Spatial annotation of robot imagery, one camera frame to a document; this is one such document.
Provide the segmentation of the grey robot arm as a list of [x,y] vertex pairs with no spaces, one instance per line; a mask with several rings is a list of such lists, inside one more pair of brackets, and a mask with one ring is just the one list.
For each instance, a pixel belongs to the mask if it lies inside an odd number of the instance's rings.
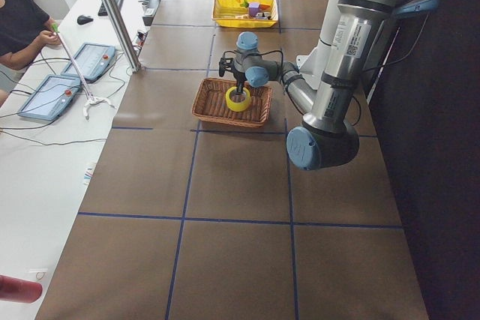
[[346,120],[353,93],[384,22],[428,13],[440,0],[328,0],[318,44],[296,63],[267,61],[257,36],[238,36],[234,58],[220,60],[237,91],[279,82],[302,115],[286,138],[290,160],[300,169],[316,170],[351,161],[359,137]]

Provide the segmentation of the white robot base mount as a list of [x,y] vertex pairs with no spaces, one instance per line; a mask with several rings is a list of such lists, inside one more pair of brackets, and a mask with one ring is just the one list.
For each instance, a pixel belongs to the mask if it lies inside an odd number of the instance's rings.
[[307,55],[297,55],[296,65],[301,73],[309,75],[320,75],[325,67],[324,46],[318,44]]

